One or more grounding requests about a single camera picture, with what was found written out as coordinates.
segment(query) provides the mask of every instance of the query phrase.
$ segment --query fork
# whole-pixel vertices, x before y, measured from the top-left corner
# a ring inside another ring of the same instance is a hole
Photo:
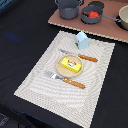
[[[68,78],[60,77],[60,76],[58,76],[58,75],[56,75],[56,74],[54,74],[54,73],[52,73],[52,72],[50,72],[50,71],[45,71],[44,74],[45,74],[46,76],[52,78],[52,79],[60,79],[60,80],[63,80],[64,82],[66,82],[66,83],[72,84],[72,85],[77,86],[77,87],[79,87],[79,88],[82,88],[82,89],[85,88],[85,85],[84,85],[84,84],[78,83],[78,82],[73,81],[73,80],[70,80],[70,79],[68,79]]]

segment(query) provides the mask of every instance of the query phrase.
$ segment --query black table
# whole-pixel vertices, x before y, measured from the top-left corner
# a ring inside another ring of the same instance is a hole
[[[60,30],[78,33],[48,24],[56,9],[54,0],[15,0],[0,12],[0,104],[55,128],[81,128],[14,95]],[[127,128],[128,44],[87,36],[115,43],[91,128]]]

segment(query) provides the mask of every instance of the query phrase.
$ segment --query gray container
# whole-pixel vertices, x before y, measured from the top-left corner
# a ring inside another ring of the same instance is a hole
[[[83,12],[89,13],[91,11],[97,12],[99,14],[99,17],[87,17],[87,16],[83,15]],[[107,18],[112,19],[117,22],[121,22],[120,19],[116,19],[116,18],[104,15],[103,10],[98,6],[94,6],[94,5],[86,6],[81,11],[81,20],[87,24],[98,23],[101,20],[102,16],[107,17]]]
[[[55,0],[59,8],[59,15],[64,19],[73,19],[78,16],[79,6],[82,0]]]

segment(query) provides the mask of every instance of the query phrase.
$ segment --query wooden handle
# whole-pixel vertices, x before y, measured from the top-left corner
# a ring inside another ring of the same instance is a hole
[[[90,60],[90,61],[93,61],[93,62],[98,61],[96,58],[92,58],[92,57],[89,57],[89,56],[84,56],[84,55],[81,55],[81,54],[78,54],[78,56],[82,59],[85,59],[85,60]]]
[[[75,82],[73,80],[67,79],[67,78],[64,78],[64,82],[72,84],[72,85],[77,86],[77,87],[82,88],[82,89],[85,88],[85,85],[78,83],[78,82]]]

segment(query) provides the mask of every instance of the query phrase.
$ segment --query placemat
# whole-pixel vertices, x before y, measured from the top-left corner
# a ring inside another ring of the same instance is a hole
[[[115,44],[90,39],[87,49],[78,50],[73,44],[74,40],[74,34],[60,31],[14,95],[84,128],[89,128]],[[70,51],[75,50],[77,53],[81,52],[98,58],[96,63],[83,60],[85,65],[83,76],[81,74],[77,78],[73,78],[86,84],[85,89],[65,84],[63,81],[51,80],[43,75],[44,69],[57,73],[50,62],[55,62],[64,54],[60,53],[58,48],[67,50],[70,47]]]
[[[57,9],[53,15],[49,18],[48,23],[52,25],[57,25],[77,31],[84,31],[89,34],[118,40],[122,42],[128,43],[128,31],[120,28],[118,24],[109,18],[102,17],[101,21],[96,24],[85,24],[81,21],[81,10],[92,0],[85,0],[84,4],[79,7],[78,16],[71,20],[66,20],[60,17],[59,9]],[[122,2],[115,2],[115,1],[104,1],[105,7],[103,8],[103,14],[116,18],[119,15],[119,10],[123,7],[128,5],[128,3]]]

